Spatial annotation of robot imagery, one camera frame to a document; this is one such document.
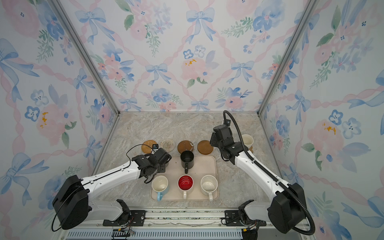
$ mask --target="wall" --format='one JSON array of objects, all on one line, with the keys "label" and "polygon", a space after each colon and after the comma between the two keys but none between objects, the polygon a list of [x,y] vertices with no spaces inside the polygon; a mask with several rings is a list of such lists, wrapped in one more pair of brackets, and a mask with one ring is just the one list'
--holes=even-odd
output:
[{"label": "wall", "polygon": [[2,0],[0,22],[0,239],[51,239],[53,198],[114,114],[45,1]]},{"label": "wall", "polygon": [[383,10],[379,0],[320,0],[262,113],[318,240],[384,239]]},{"label": "wall", "polygon": [[255,111],[307,0],[61,3],[121,110]]}]

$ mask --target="cup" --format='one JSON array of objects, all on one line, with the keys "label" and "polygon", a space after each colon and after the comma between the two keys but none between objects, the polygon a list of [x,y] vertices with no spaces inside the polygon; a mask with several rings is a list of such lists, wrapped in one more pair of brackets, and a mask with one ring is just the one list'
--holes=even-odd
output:
[{"label": "cup", "polygon": [[212,202],[214,200],[213,193],[217,190],[218,183],[217,179],[212,175],[205,175],[201,181],[201,192],[209,197],[209,201]]},{"label": "cup", "polygon": [[188,173],[188,169],[191,169],[194,165],[194,155],[191,151],[184,151],[180,155],[181,158],[181,166],[185,169],[185,174]]},{"label": "cup", "polygon": [[187,199],[187,193],[193,191],[193,179],[190,175],[183,175],[177,181],[180,192],[183,194],[184,200]]},{"label": "cup", "polygon": [[241,135],[243,137],[244,145],[247,146],[247,148],[250,148],[253,144],[253,137],[248,134]]},{"label": "cup", "polygon": [[169,190],[168,179],[164,176],[157,176],[152,181],[152,189],[157,192],[157,201],[160,202]]}]

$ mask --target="mug handle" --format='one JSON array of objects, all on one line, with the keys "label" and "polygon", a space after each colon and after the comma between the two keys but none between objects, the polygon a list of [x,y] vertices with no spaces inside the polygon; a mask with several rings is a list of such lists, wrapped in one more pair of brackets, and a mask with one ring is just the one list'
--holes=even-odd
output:
[{"label": "mug handle", "polygon": [[158,192],[157,193],[157,201],[160,202],[162,198],[163,198],[163,194],[161,192]]}]

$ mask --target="beige tray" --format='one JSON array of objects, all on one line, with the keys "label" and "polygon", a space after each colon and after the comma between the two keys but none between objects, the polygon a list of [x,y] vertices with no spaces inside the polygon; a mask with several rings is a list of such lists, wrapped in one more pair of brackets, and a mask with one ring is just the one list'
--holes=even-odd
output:
[{"label": "beige tray", "polygon": [[[194,181],[194,189],[191,193],[187,194],[187,200],[183,199],[183,194],[177,185],[179,177],[184,175],[184,168],[181,166],[180,156],[172,156],[166,172],[156,174],[156,177],[162,175],[168,179],[169,191],[163,196],[162,201],[209,201],[208,196],[204,195],[200,190],[200,181],[205,175],[212,175],[217,179],[216,160],[212,156],[195,156],[194,161],[194,166],[188,170],[188,175],[190,175]],[[153,191],[152,188],[150,195],[152,200],[157,201],[157,193]],[[213,193],[214,200],[218,198],[218,195],[217,187],[217,191]]]}]

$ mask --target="marble countertop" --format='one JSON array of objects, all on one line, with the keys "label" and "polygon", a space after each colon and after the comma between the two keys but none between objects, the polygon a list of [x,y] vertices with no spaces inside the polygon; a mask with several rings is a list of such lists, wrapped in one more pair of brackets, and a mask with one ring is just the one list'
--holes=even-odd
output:
[{"label": "marble countertop", "polygon": [[[234,113],[242,134],[249,134],[254,139],[253,154],[271,171],[280,175],[272,154],[268,138],[257,114]],[[170,152],[172,156],[180,155],[177,144],[182,140],[190,140],[197,151],[201,140],[210,140],[212,128],[222,124],[222,113],[160,113],[160,112],[123,112],[117,128],[111,138],[98,173],[117,167],[128,161],[125,153],[134,145],[153,139],[158,144],[171,138],[176,147]],[[232,132],[235,141],[239,141],[233,124]],[[140,147],[129,153],[131,156],[142,154]],[[237,208],[242,203],[253,199],[269,202],[267,195],[243,170],[225,162],[217,148],[210,154],[216,159],[217,180],[220,196],[213,202],[207,201],[154,201],[150,198],[151,184],[145,184],[144,178],[121,184],[101,194],[98,200],[115,201],[123,199],[129,207],[191,207],[191,208]]]}]

